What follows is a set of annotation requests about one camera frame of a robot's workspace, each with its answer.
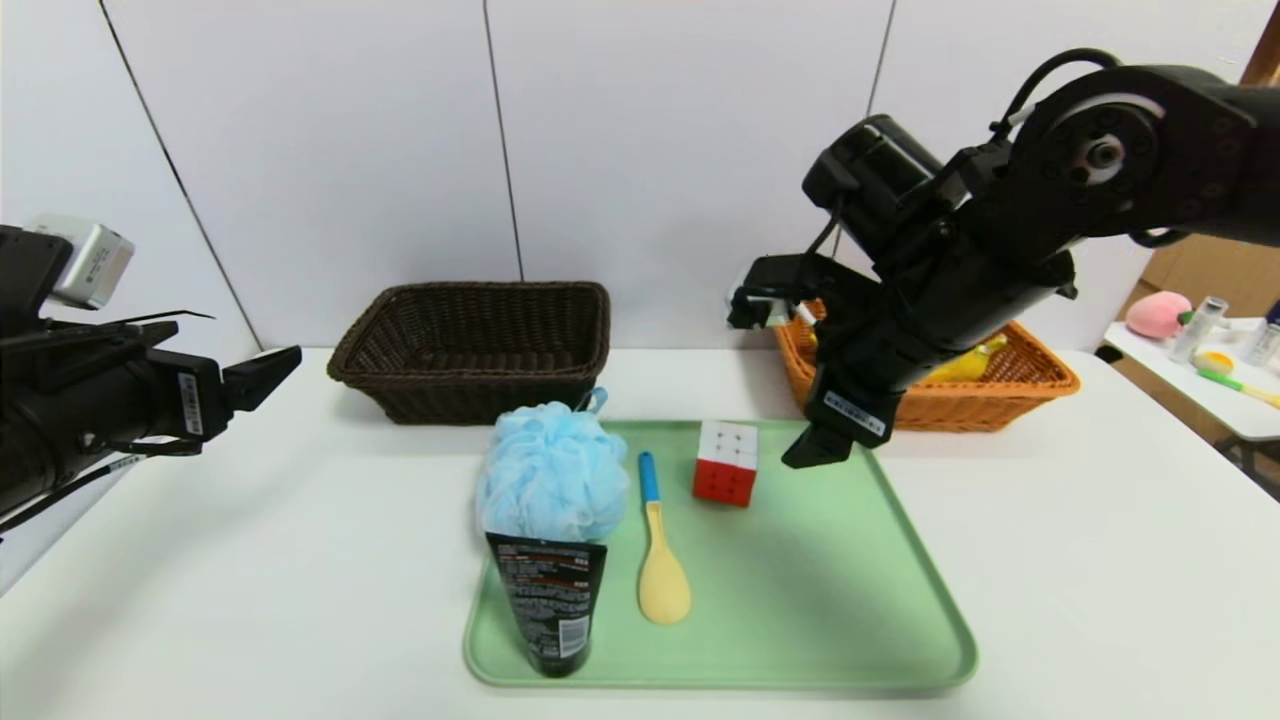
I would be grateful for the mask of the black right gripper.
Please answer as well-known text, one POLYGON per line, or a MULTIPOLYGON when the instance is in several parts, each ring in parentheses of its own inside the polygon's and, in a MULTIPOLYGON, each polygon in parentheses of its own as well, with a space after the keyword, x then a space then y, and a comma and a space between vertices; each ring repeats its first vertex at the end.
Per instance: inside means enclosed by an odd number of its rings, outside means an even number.
POLYGON ((846 462, 852 446, 909 430, 995 432, 1051 400, 1076 377, 1015 319, 1060 291, 1075 268, 1062 252, 1010 266, 982 252, 937 252, 873 281, 826 256, 804 261, 819 304, 809 423, 785 450, 787 468, 846 462))

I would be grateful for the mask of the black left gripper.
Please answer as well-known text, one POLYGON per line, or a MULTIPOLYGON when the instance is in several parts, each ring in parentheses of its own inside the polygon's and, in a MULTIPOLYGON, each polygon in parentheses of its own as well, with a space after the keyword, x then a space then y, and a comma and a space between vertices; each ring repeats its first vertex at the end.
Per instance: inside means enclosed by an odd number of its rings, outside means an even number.
POLYGON ((291 346, 221 369, 210 357, 148 348, 42 401, 42 439, 56 475, 113 455, 189 456, 233 413, 252 413, 300 366, 291 346), (218 398, 221 395, 225 404, 218 398))

